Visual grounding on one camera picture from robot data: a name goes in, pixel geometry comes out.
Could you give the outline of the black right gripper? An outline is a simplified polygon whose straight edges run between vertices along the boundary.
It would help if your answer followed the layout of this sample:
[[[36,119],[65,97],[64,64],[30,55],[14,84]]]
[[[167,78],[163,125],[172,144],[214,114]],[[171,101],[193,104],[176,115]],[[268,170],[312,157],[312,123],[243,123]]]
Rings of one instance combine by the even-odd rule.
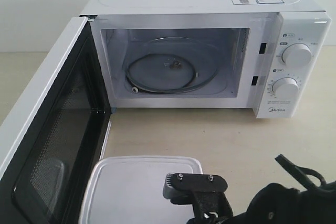
[[[319,188],[325,189],[327,195],[269,184],[254,196],[242,214],[210,217],[200,223],[335,223],[335,184]]]

